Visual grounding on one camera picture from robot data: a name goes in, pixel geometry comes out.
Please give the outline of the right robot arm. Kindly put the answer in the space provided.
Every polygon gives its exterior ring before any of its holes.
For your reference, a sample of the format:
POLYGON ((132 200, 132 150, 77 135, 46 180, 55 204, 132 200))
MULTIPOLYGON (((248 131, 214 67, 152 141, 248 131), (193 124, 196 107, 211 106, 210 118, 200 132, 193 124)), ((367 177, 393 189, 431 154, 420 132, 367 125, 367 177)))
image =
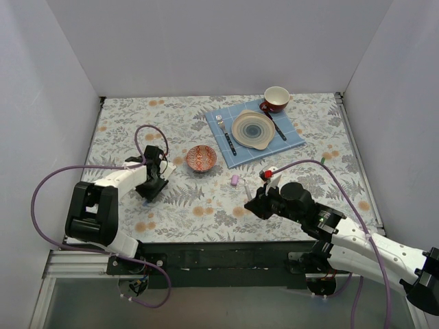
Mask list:
POLYGON ((299 223, 317 241, 310 255, 316 271, 333 268, 388 283, 415 307, 438 314, 438 248, 423 251, 367 233, 342 212, 315 202, 297 182, 264 184, 244 207, 260 219, 277 215, 299 223))

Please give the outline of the white marker pen blue tip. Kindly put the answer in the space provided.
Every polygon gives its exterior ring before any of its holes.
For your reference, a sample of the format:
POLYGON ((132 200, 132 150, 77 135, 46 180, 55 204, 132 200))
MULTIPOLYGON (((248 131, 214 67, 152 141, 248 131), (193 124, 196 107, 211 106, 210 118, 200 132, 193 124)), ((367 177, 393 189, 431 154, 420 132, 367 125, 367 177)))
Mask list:
POLYGON ((252 200, 252 192, 251 192, 250 187, 248 186, 247 183, 244 184, 244 188, 246 191, 246 196, 247 196, 248 201, 251 201, 252 200))

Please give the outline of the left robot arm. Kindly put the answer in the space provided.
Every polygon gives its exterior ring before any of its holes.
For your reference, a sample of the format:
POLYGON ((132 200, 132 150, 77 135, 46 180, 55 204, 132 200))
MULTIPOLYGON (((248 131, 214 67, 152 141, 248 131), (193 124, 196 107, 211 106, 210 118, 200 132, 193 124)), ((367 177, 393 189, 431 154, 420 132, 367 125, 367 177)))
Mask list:
POLYGON ((119 227, 119 202, 130 191, 153 201, 175 169, 163 150, 148 145, 143 155, 127 158, 120 170, 94 182, 78 182, 73 189, 65 234, 123 256, 122 265, 129 273, 141 273, 146 258, 137 251, 139 242, 119 227))

